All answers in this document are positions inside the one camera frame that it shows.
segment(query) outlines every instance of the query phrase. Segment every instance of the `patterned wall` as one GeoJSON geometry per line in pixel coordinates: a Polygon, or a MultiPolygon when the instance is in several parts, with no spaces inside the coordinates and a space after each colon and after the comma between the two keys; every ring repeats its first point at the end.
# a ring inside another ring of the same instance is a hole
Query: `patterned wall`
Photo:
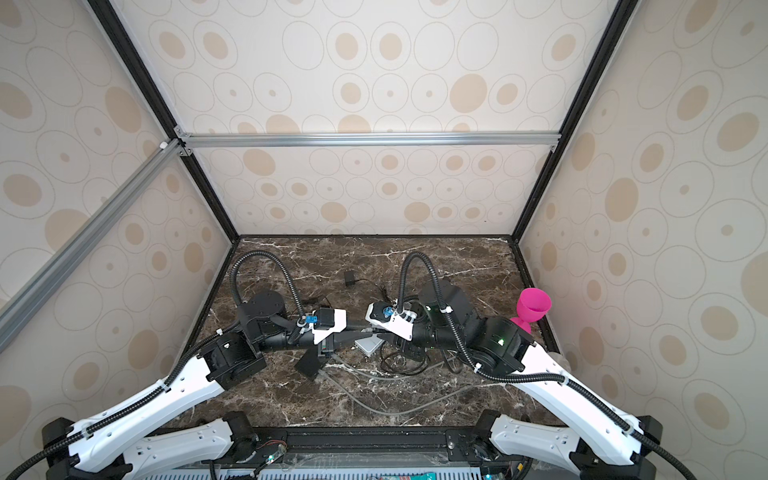
{"type": "Polygon", "coordinates": [[[114,0],[196,133],[557,130],[615,0],[114,0]]]}
{"type": "Polygon", "coordinates": [[[172,161],[0,355],[0,472],[167,375],[229,245],[172,161]]]}
{"type": "Polygon", "coordinates": [[[768,468],[766,47],[763,0],[645,2],[522,243],[575,372],[699,479],[768,468]]]}
{"type": "Polygon", "coordinates": [[[0,7],[0,308],[164,138],[74,0],[0,7]]]}
{"type": "Polygon", "coordinates": [[[198,149],[241,234],[508,233],[549,147],[198,149]]]}

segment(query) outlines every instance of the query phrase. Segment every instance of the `coiled black cable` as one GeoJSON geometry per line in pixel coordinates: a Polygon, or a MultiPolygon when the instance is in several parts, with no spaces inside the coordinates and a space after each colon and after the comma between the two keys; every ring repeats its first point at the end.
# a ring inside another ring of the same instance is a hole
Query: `coiled black cable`
{"type": "MultiPolygon", "coordinates": [[[[235,323],[231,326],[228,326],[222,333],[228,333],[236,327],[237,327],[237,324],[235,323]]],[[[203,347],[209,345],[214,340],[216,340],[218,336],[219,336],[218,333],[214,333],[213,335],[208,336],[205,339],[202,339],[200,342],[196,343],[192,348],[190,348],[185,354],[183,354],[181,358],[179,358],[179,361],[176,362],[176,365],[168,374],[168,377],[165,379],[164,383],[167,386],[173,383],[176,377],[179,376],[179,373],[181,373],[181,370],[184,369],[184,366],[187,364],[187,362],[189,362],[190,359],[192,359],[192,357],[195,356],[197,352],[199,352],[203,347]]],[[[136,402],[130,404],[129,406],[125,407],[119,412],[113,413],[112,415],[102,420],[99,420],[93,425],[89,425],[88,427],[85,428],[86,433],[90,435],[96,432],[97,430],[101,430],[105,426],[113,422],[116,422],[117,420],[125,417],[126,415],[132,412],[135,412],[141,407],[147,405],[152,400],[156,399],[163,392],[164,392],[163,387],[158,386],[156,389],[149,392],[144,398],[137,400],[136,402]]],[[[13,471],[9,473],[8,476],[5,478],[5,480],[18,480],[18,478],[22,476],[24,472],[26,472],[27,470],[35,466],[38,462],[45,460],[50,455],[54,455],[60,452],[61,450],[66,449],[71,444],[79,440],[82,440],[83,438],[84,438],[83,432],[78,432],[78,433],[75,433],[74,435],[68,436],[66,439],[56,442],[54,445],[51,445],[46,449],[43,449],[41,452],[34,454],[32,457],[28,458],[23,463],[21,463],[18,467],[14,468],[13,471]]]]}
{"type": "Polygon", "coordinates": [[[235,306],[240,306],[240,304],[243,302],[243,299],[240,296],[240,292],[237,290],[237,273],[240,271],[240,265],[242,265],[244,261],[251,257],[265,257],[272,260],[277,265],[277,267],[280,268],[280,271],[283,272],[283,276],[286,277],[288,290],[290,290],[290,294],[293,297],[293,302],[296,304],[296,308],[299,310],[299,319],[296,321],[296,326],[293,327],[293,331],[288,337],[288,343],[290,345],[294,345],[301,335],[302,327],[306,325],[306,312],[304,311],[304,305],[301,303],[299,290],[297,290],[296,286],[293,285],[293,278],[288,272],[286,266],[283,265],[283,262],[280,261],[280,258],[277,257],[277,255],[266,250],[251,250],[250,252],[246,252],[240,255],[237,260],[232,263],[232,270],[230,270],[230,292],[232,293],[232,300],[234,300],[235,306]]]}
{"type": "MultiPolygon", "coordinates": [[[[454,340],[456,341],[456,347],[458,348],[459,358],[463,359],[470,366],[475,365],[475,361],[472,358],[472,356],[469,355],[469,350],[467,350],[467,346],[464,344],[464,340],[462,339],[461,334],[458,331],[458,327],[456,326],[456,321],[453,317],[453,313],[449,311],[449,309],[447,308],[445,299],[442,296],[442,289],[440,288],[440,282],[438,281],[437,272],[435,272],[435,267],[432,265],[432,261],[429,259],[429,257],[427,257],[424,253],[411,252],[403,260],[402,268],[400,269],[400,285],[399,285],[399,291],[398,291],[398,298],[399,299],[405,298],[406,278],[408,276],[408,268],[411,265],[411,262],[413,261],[413,259],[415,258],[418,258],[419,260],[421,260],[426,266],[427,271],[429,272],[430,279],[432,280],[432,287],[435,289],[435,299],[437,300],[438,308],[443,313],[445,320],[448,322],[448,327],[451,330],[451,333],[453,334],[454,340]]],[[[398,302],[396,306],[398,313],[402,313],[403,303],[404,302],[398,302]]],[[[480,375],[485,379],[491,380],[493,382],[499,382],[499,383],[530,383],[530,382],[564,383],[566,381],[566,378],[563,375],[559,375],[557,373],[532,373],[527,375],[495,376],[495,375],[489,375],[488,373],[484,372],[482,369],[479,369],[477,373],[478,375],[480,375]]],[[[683,474],[683,477],[685,477],[686,480],[696,480],[696,477],[694,476],[694,474],[691,473],[691,471],[685,465],[683,465],[683,463],[680,460],[678,460],[677,458],[674,458],[672,454],[667,452],[667,450],[663,449],[660,445],[658,445],[653,440],[649,439],[648,437],[638,432],[637,430],[632,429],[632,426],[629,423],[625,422],[624,419],[622,419],[616,412],[614,412],[611,409],[611,407],[603,403],[597,396],[595,396],[592,392],[590,392],[585,387],[583,387],[582,384],[578,382],[568,382],[566,385],[568,385],[573,390],[575,390],[576,392],[581,394],[583,397],[585,397],[590,403],[596,406],[609,419],[611,419],[613,423],[618,425],[623,431],[628,432],[632,430],[631,436],[633,439],[638,440],[642,445],[645,445],[651,451],[656,452],[661,458],[663,458],[664,460],[667,460],[667,462],[669,462],[670,465],[675,467],[681,474],[683,474]]]]}

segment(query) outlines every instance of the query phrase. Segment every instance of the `robotic arm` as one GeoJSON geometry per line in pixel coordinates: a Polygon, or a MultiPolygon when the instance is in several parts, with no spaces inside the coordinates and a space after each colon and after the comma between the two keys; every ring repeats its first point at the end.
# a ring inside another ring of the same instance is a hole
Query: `robotic arm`
{"type": "MultiPolygon", "coordinates": [[[[138,480],[195,461],[228,458],[245,462],[252,458],[258,438],[241,413],[193,429],[146,435],[264,369],[263,352],[305,349],[296,368],[314,378],[335,348],[372,335],[345,331],[345,310],[319,308],[305,313],[290,275],[271,253],[262,256],[275,260],[283,270],[299,319],[288,318],[282,296],[272,290],[240,301],[239,293],[235,295],[237,267],[252,255],[246,253],[233,266],[230,284],[237,321],[232,326],[199,342],[182,355],[166,379],[119,405],[78,422],[58,419],[48,424],[43,429],[43,452],[20,465],[8,480],[16,480],[44,458],[50,466],[48,480],[138,480]]],[[[366,319],[374,333],[381,332],[379,338],[410,355],[423,355],[428,348],[455,350],[475,373],[494,382],[515,384],[569,425],[547,427],[486,411],[476,427],[476,440],[485,445],[483,451],[489,457],[525,455],[582,478],[653,480],[656,469],[646,455],[663,451],[658,447],[658,422],[651,417],[636,418],[605,402],[507,318],[480,317],[461,289],[437,278],[423,253],[406,257],[399,298],[406,298],[405,278],[413,257],[424,260],[432,282],[418,298],[410,299],[408,309],[406,301],[394,306],[371,304],[366,319]]],[[[267,464],[286,451],[284,446],[278,447],[267,464]]],[[[686,478],[694,478],[683,469],[687,470],[684,465],[680,470],[686,478]]]]}

